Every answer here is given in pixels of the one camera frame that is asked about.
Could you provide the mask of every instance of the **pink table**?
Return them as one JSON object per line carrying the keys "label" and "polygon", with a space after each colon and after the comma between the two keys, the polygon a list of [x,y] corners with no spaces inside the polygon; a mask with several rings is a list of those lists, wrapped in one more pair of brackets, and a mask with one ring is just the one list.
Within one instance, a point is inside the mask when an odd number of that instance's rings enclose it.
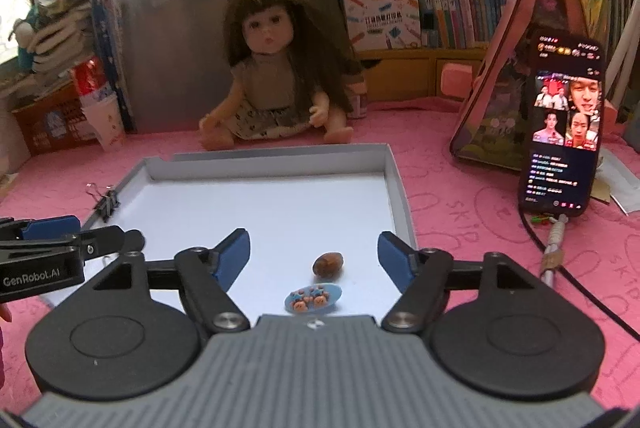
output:
{"label": "pink table", "polygon": [[[455,163],[448,151],[457,106],[424,99],[372,108],[355,125],[354,142],[388,143],[399,166],[412,208],[418,243],[450,251],[457,259],[481,260],[485,251],[502,251],[536,271],[540,252],[520,224],[516,211],[516,175]],[[319,143],[305,134],[279,145]],[[264,147],[266,143],[247,145]],[[619,137],[606,143],[632,172],[640,176],[640,156]],[[32,159],[12,192],[0,204],[0,216],[43,218],[75,214],[88,217],[94,204],[84,186],[117,183],[142,157],[199,151],[195,132],[140,135],[126,146],[104,154],[91,146]],[[538,229],[546,239],[546,228]],[[564,242],[566,266],[608,307],[640,329],[640,212],[625,217],[611,204],[593,202],[579,219],[570,221]],[[605,407],[631,407],[640,402],[640,344],[590,305],[558,277],[556,289],[591,316],[607,339],[607,353],[594,397]],[[453,303],[469,299],[454,294]],[[0,407],[19,412],[38,396],[24,361],[24,341],[47,309],[38,299],[10,305],[13,324],[2,324],[2,357],[6,379]]]}

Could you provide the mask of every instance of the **acorn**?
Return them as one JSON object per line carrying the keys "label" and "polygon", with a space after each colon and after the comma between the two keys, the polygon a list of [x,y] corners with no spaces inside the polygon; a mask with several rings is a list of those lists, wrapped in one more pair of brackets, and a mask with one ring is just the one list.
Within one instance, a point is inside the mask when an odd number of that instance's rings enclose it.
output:
{"label": "acorn", "polygon": [[320,278],[333,278],[342,269],[344,259],[340,253],[325,253],[314,262],[313,271]]}

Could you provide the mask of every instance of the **metal screw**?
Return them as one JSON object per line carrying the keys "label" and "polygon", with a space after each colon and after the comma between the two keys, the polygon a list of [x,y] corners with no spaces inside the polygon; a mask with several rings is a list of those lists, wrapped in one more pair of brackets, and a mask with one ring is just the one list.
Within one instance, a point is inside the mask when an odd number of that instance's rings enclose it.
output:
{"label": "metal screw", "polygon": [[225,329],[225,331],[230,331],[232,329],[237,329],[242,325],[242,316],[238,313],[220,313],[213,318],[213,325],[215,325],[218,329]]}
{"label": "metal screw", "polygon": [[411,329],[418,323],[418,317],[413,313],[397,312],[388,319],[389,325],[396,329]]}

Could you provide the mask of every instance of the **red can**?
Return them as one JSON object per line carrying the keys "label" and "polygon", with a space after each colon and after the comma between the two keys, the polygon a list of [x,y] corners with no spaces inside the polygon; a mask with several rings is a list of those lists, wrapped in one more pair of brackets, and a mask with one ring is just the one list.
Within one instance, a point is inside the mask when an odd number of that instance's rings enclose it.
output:
{"label": "red can", "polygon": [[71,73],[79,96],[86,96],[98,91],[107,83],[102,62],[97,56],[75,66]]}

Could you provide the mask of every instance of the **phone screen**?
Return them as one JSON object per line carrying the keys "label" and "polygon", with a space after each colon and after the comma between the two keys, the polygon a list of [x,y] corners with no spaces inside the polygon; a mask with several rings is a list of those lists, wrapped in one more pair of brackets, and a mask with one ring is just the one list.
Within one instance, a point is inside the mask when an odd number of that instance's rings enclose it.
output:
{"label": "phone screen", "polygon": [[580,215],[598,164],[604,53],[593,40],[556,30],[535,33],[531,45],[529,156],[520,204],[531,212]]}

